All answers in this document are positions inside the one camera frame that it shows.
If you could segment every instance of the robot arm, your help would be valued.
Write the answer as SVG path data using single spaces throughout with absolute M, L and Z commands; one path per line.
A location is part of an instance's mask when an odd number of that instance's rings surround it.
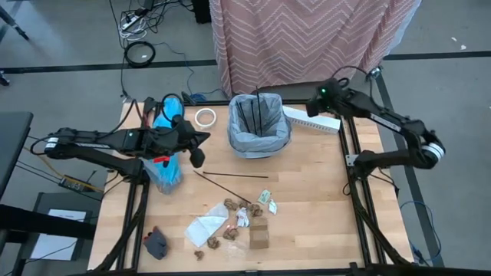
M 139 158 L 172 156 L 184 150 L 191 152 L 193 166 L 201 167 L 205 155 L 198 146 L 208 139 L 209 133 L 195 131 L 191 123 L 180 115 L 172 119 L 172 126 L 155 129 L 143 126 L 113 133 L 62 128 L 50 135 L 44 153 L 52 159 L 82 159 L 115 169 L 122 176 L 129 177 L 140 175 L 143 164 Z M 121 159 L 98 149 L 113 149 L 125 156 L 137 158 Z
M 354 173 L 364 179 L 377 168 L 405 165 L 419 169 L 433 168 L 445 155 L 445 148 L 421 120 L 402 117 L 394 111 L 379 107 L 367 94 L 344 89 L 338 80 L 331 78 L 317 88 L 317 93 L 307 103 L 310 117 L 319 113 L 336 113 L 343 117 L 368 118 L 375 123 L 402 135 L 407 149 L 389 153 L 361 152 L 354 161 Z

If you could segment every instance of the zigzag pattern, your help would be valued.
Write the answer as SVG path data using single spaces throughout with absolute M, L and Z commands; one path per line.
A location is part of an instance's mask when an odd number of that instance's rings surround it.
M 414 0 L 210 0 L 222 88 L 322 81 L 375 67 Z M 353 70 L 338 77 L 351 77 Z

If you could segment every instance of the wooden table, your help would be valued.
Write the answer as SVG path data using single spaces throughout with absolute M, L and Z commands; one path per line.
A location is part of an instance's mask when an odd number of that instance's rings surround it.
M 186 118 L 193 125 L 199 108 L 186 108 Z M 201 146 L 206 161 L 198 171 L 269 176 L 267 179 L 209 176 L 251 202 L 257 200 L 263 189 L 272 192 L 272 198 L 278 204 L 278 214 L 273 215 L 264 207 L 264 216 L 269 224 L 269 248 L 249 250 L 248 228 L 241 228 L 240 236 L 235 241 L 225 240 L 222 238 L 223 226 L 215 234 L 221 246 L 212 250 L 204 245 L 200 248 L 205 252 L 203 260 L 196 260 L 193 253 L 198 248 L 184 235 L 186 228 L 195 217 L 204 215 L 218 202 L 226 198 L 239 199 L 196 175 L 189 163 L 189 154 L 181 153 L 183 181 L 171 195 L 161 194 L 151 184 L 143 230 L 143 233 L 147 233 L 155 225 L 158 226 L 167 237 L 169 253 L 158 261 L 142 246 L 138 271 L 347 268 L 348 263 L 353 261 L 363 266 L 351 198 L 341 191 L 347 183 L 347 176 L 339 136 L 292 125 L 292 142 L 277 156 L 240 159 L 234 155 L 227 137 L 228 107 L 210 108 L 216 111 L 218 118 L 215 126 L 208 130 L 211 137 Z M 383 151 L 376 125 L 369 120 L 355 120 L 355 123 L 361 148 Z M 139 126 L 140 121 L 133 109 L 123 127 Z M 403 257 L 412 260 L 393 187 L 373 177 L 369 178 L 369 183 L 381 231 Z M 121 183 L 104 197 L 89 268 L 100 264 L 118 239 L 128 190 L 129 184 Z M 137 198 L 133 210 L 139 202 L 140 197 Z M 367 233 L 372 260 L 377 261 L 373 237 L 368 229 Z M 127 246 L 127 267 L 130 266 L 133 244 L 134 237 Z

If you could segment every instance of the white napkin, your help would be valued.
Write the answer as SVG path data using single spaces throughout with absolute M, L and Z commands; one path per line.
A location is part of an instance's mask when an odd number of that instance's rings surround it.
M 185 231 L 186 237 L 195 246 L 201 247 L 227 219 L 229 219 L 229 210 L 223 205 L 223 202 L 218 203 L 203 217 L 195 218 L 191 222 Z

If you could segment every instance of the tape roll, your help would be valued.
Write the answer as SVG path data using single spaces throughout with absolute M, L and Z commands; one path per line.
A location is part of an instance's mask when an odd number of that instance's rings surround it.
M 213 116 L 213 120 L 211 123 L 208 123 L 208 124 L 202 124 L 198 121 L 198 119 L 203 115 L 203 114 L 212 114 Z M 210 127 L 212 127 L 212 125 L 215 124 L 216 122 L 216 113 L 215 111 L 213 111 L 212 109 L 210 108 L 202 108 L 200 110 L 198 110 L 198 112 L 196 112 L 196 115 L 194 115 L 194 121 L 196 122 L 196 124 L 201 127 L 202 130 L 205 130 L 205 129 L 209 129 Z

